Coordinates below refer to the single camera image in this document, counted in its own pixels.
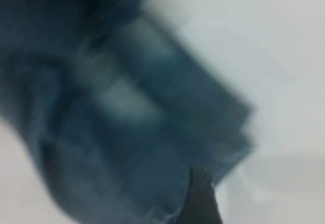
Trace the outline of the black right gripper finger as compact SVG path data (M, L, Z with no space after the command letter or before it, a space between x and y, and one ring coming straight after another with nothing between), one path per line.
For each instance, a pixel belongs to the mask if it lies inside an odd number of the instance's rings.
M181 224L222 224L215 197L213 180L203 168L190 171L188 191L178 216Z

